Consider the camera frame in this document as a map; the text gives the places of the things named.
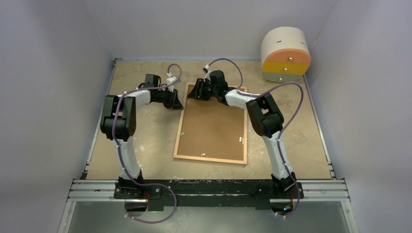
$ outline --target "framed board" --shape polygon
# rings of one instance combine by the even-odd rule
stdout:
[[[247,111],[223,105],[216,98],[188,99],[194,86],[186,84],[173,157],[245,165]]]

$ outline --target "beige table surface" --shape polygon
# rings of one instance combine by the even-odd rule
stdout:
[[[163,82],[167,78],[167,67],[178,63],[183,70],[182,82],[177,85],[179,99],[183,101],[186,82],[195,82],[205,75],[202,68],[209,61],[148,61],[118,62],[110,94],[120,94],[137,87],[144,81],[146,73],[159,75]],[[250,93],[262,93],[276,83],[263,82],[260,62],[237,62],[243,72],[243,85]],[[225,73],[229,85],[238,85],[240,76],[229,62],[219,61],[214,70]],[[313,110],[303,78],[298,82],[305,89],[303,105],[295,120],[284,132],[289,162],[298,179],[330,179],[322,139],[316,125]],[[300,99],[300,91],[294,85],[281,87],[272,92],[285,123],[292,116]],[[151,103],[138,108],[137,129],[134,146],[137,161],[145,179],[269,179],[271,164],[261,137],[254,131],[248,119],[247,165],[232,165],[173,159],[176,132],[180,111],[168,110],[160,103]],[[91,157],[87,179],[117,179],[120,165],[112,144],[98,132]]]

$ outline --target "wooden frame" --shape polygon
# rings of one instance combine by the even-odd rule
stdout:
[[[190,85],[195,85],[195,83],[186,83],[185,94],[184,94],[184,97],[183,97],[183,106],[184,107],[186,106],[186,103],[187,103],[187,95],[188,95],[188,90],[189,90]],[[246,87],[242,87],[241,90],[247,92]],[[218,159],[218,158],[207,158],[207,157],[198,157],[198,156],[179,155],[179,154],[177,154],[178,148],[179,148],[180,137],[181,137],[182,126],[183,126],[184,114],[185,114],[185,109],[182,110],[181,113],[180,113],[179,127],[178,127],[177,135],[176,135],[176,143],[174,145],[173,158],[198,160],[198,161],[209,161],[209,162],[219,162],[219,163],[242,164],[242,165],[247,164],[247,111],[246,110],[244,110],[244,116],[243,116],[243,118],[244,118],[243,160]]]

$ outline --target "wall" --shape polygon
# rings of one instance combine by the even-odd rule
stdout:
[[[114,57],[260,59],[265,34],[298,27],[311,45],[336,0],[85,0]]]
[[[339,0],[308,73],[361,232],[410,232],[412,2]]]
[[[0,5],[0,232],[56,232],[111,57],[80,0]]]

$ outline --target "colorful drawer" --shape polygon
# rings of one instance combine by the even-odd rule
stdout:
[[[310,65],[310,55],[303,31],[293,27],[275,28],[260,46],[264,80],[277,83],[301,78]]]

